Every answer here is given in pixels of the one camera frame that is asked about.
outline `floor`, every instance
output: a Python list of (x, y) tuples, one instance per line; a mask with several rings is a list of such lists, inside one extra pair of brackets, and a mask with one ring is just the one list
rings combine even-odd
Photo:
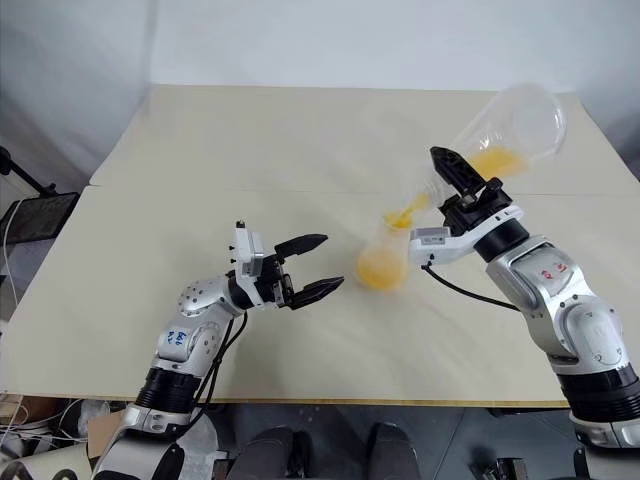
[(474, 480), (469, 465), (496, 457), (524, 458), (535, 480), (575, 475), (578, 443), (566, 410), (496, 418), (482, 408), (252, 404), (228, 406), (220, 415), (240, 446), (279, 425), (307, 431), (315, 477), (362, 478), (367, 437), (378, 422), (395, 423), (408, 434), (423, 479)]
[[(640, 146), (636, 147), (636, 149), (638, 150), (638, 155), (640, 155)], [(631, 170), (631, 173), (633, 173), (636, 178), (638, 180), (640, 180), (640, 156), (638, 156), (638, 158), (631, 160), (627, 163), (627, 166), (629, 167), (629, 170)]]

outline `wooden tabletop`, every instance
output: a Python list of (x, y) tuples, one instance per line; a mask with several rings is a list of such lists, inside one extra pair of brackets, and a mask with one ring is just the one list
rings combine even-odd
[[(460, 297), (417, 267), (393, 294), (368, 291), (352, 274), (380, 214), (397, 201), (405, 169), (426, 161), (431, 143), (452, 139), (488, 98), (156, 87), (11, 319), (0, 387), (134, 398), (179, 292), (229, 269), (226, 246), (242, 218), (267, 246), (303, 233), (329, 235), (316, 251), (287, 262), (298, 287), (346, 280), (307, 308), (251, 312), (223, 364), (219, 400), (566, 405), (518, 314)], [(640, 227), (620, 225), (640, 209), (638, 185), (575, 98), (563, 102), (565, 149), (556, 164), (541, 167), (557, 175), (545, 182), (527, 172), (505, 188), (524, 209), (525, 227), (573, 256), (620, 312), (629, 353), (640, 358), (640, 324), (633, 322)], [(569, 172), (563, 183), (559, 176)], [(424, 222), (442, 220), (432, 212)], [(438, 271), (500, 297), (478, 256)]]

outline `person's leg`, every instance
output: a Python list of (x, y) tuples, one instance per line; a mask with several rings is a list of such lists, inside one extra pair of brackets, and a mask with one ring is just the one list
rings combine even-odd
[(382, 423), (374, 427), (371, 442), (368, 480), (420, 480), (416, 452), (402, 430)]
[(283, 478), (292, 445), (293, 432), (287, 427), (262, 432), (238, 456), (227, 480)]

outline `orange juice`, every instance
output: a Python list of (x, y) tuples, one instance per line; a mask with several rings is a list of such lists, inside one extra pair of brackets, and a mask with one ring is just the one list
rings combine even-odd
[(426, 209), (429, 205), (429, 196), (426, 193), (418, 193), (409, 204), (401, 212), (391, 212), (384, 216), (387, 225), (393, 228), (409, 228), (413, 224), (411, 216), (418, 210)]
[[(468, 161), (485, 180), (513, 175), (527, 168), (527, 164), (516, 152), (499, 145), (481, 150)], [(412, 215), (418, 210), (426, 210), (428, 206), (429, 196), (420, 192), (413, 197), (407, 208), (399, 212), (387, 213), (384, 220), (395, 228), (410, 228), (413, 225)]]
[(527, 164), (516, 152), (499, 145), (481, 150), (468, 161), (485, 180), (513, 175), (527, 168)]
[(356, 275), (374, 290), (393, 290), (407, 276), (407, 253), (381, 245), (364, 250), (356, 261)]

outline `clear plastic cup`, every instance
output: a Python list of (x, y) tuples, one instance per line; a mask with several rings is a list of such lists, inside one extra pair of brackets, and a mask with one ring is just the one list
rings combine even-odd
[[(564, 142), (566, 130), (558, 98), (539, 85), (520, 84), (496, 94), (450, 148), (488, 180), (515, 175), (536, 162), (554, 158)], [(415, 212), (439, 207), (456, 193), (436, 173), (431, 161), (417, 177), (419, 185), (409, 206), (385, 216), (392, 225), (410, 226)]]
[[(450, 148), (485, 179), (523, 172), (552, 159), (566, 134), (558, 98), (539, 85), (509, 87), (489, 101), (452, 142)], [(363, 285), (392, 290), (404, 282), (409, 231), (416, 215), (439, 207), (455, 190), (425, 162), (419, 184), (403, 210), (384, 215), (378, 235), (360, 252), (356, 276)]]
[(391, 291), (402, 286), (409, 266), (409, 228), (395, 228), (381, 222), (376, 235), (356, 259), (358, 281), (372, 290)]

